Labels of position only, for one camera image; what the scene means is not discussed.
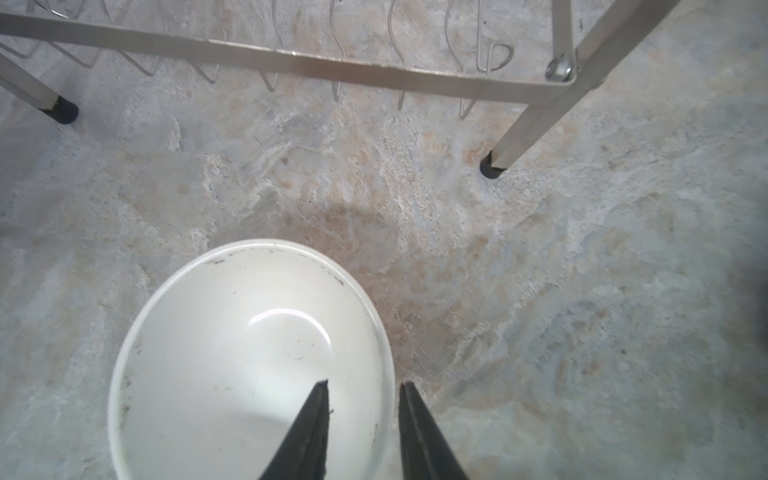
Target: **flat metal bar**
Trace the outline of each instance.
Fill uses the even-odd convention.
[[[563,55],[575,61],[571,0],[552,0],[552,58]]]
[[[499,81],[421,68],[339,60],[338,58],[275,50],[230,41],[187,38],[131,30],[113,25],[73,22],[58,18],[37,18],[11,13],[0,13],[0,33],[131,51],[146,55],[181,58],[196,63],[290,73],[303,77],[391,88],[392,90],[414,91],[457,98],[475,98],[486,101],[548,104],[563,94],[569,85]]]
[[[550,105],[529,105],[493,147],[491,166],[502,170],[510,168],[590,90],[600,85],[679,1],[616,0],[594,27],[600,31],[594,35],[590,31],[579,44],[578,51],[586,44],[589,55],[581,59],[581,71],[568,91]],[[602,43],[595,46],[595,39],[601,39]]]
[[[4,55],[0,55],[0,87],[38,110],[51,110],[58,100],[58,93]]]

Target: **white bowl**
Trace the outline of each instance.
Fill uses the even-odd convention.
[[[283,240],[189,262],[139,313],[109,392],[120,480],[255,480],[328,379],[328,479],[371,478],[395,405],[386,333],[341,266]]]

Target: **stone surface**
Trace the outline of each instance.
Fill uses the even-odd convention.
[[[220,2],[229,39],[278,45],[269,2]],[[517,48],[497,75],[540,80],[548,3],[486,3],[484,33]],[[578,37],[607,4],[575,4]],[[164,0],[168,28],[222,38],[212,5]],[[337,5],[349,57],[397,62],[388,7]],[[411,65],[457,69],[445,7],[396,6]],[[161,28],[153,8],[124,23]],[[338,54],[325,2],[278,8],[290,48]],[[452,14],[468,71],[474,8]],[[138,310],[205,250],[279,237],[366,288],[471,478],[768,478],[766,58],[767,3],[685,1],[490,181],[519,105],[460,121],[450,98],[398,112],[394,91],[335,103],[324,81],[271,94],[252,71],[148,78],[42,45],[24,66],[81,116],[0,91],[0,477],[113,478],[108,383]],[[400,477],[393,432],[381,478]]]

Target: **diagonal metal leg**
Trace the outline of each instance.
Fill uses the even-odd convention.
[[[576,50],[580,69],[574,83],[549,105],[529,105],[480,163],[498,178],[641,42],[679,0],[617,0]]]
[[[78,116],[77,105],[51,90],[46,84],[3,55],[0,55],[0,87],[60,124],[70,124]]]

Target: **bowl rim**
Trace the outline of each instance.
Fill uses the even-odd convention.
[[[152,294],[147,300],[144,306],[136,315],[134,322],[131,324],[131,328],[128,330],[123,344],[118,353],[117,360],[115,361],[114,368],[112,370],[112,378],[109,385],[109,397],[107,407],[107,427],[109,436],[109,449],[112,458],[112,466],[119,480],[132,480],[131,472],[128,469],[127,462],[123,455],[122,440],[120,438],[120,398],[121,398],[121,379],[125,371],[128,355],[131,352],[131,348],[136,340],[138,333],[141,331],[141,327],[144,325],[149,312],[157,305],[157,302],[170,290],[182,277],[186,276],[193,269],[201,264],[205,264],[214,257],[225,253],[231,253],[237,250],[243,250],[248,248],[278,248],[281,250],[293,251],[294,253],[300,253],[304,256],[312,257],[315,261],[329,267],[341,276],[344,281],[352,287],[352,290],[357,295],[358,300],[368,310],[369,317],[373,321],[374,334],[376,341],[379,344],[379,351],[382,353],[382,366],[384,369],[382,378],[382,394],[384,394],[384,402],[382,403],[381,417],[379,425],[385,428],[378,428],[376,435],[379,438],[376,440],[373,446],[373,457],[369,462],[365,477],[372,478],[378,471],[379,466],[383,460],[384,452],[389,439],[389,426],[392,424],[395,415],[395,367],[392,361],[392,350],[389,347],[389,338],[386,335],[386,330],[379,317],[379,312],[376,311],[376,307],[368,297],[366,291],[360,286],[355,278],[347,272],[341,265],[331,260],[328,256],[324,255],[313,248],[307,247],[300,243],[291,242],[289,240],[280,239],[251,239],[240,240],[237,242],[227,243],[221,247],[208,250],[199,257],[191,260],[186,265],[176,270],[162,285]]]

